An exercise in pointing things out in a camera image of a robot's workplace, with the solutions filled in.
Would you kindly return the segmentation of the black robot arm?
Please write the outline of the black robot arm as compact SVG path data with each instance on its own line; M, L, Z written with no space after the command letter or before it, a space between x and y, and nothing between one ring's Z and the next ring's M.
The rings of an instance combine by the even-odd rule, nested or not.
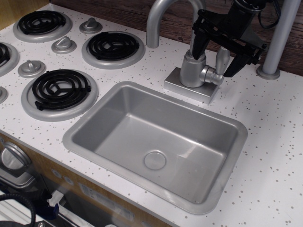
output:
M253 31L251 22L265 6L265 0L234 0L227 14L200 9L192 28L194 59L200 58L213 41L235 54L224 77L233 77L244 66L257 64L267 44Z

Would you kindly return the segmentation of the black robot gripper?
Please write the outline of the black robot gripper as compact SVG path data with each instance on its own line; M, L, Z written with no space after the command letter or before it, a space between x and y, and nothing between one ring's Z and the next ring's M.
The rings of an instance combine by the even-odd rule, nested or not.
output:
M258 63L262 53L267 50L267 44L253 31L251 22L265 6L265 0L234 0L227 14L200 9L192 28L195 34L192 49L194 59L198 60L209 42L213 41L236 54L224 73L226 78L233 77L246 64Z

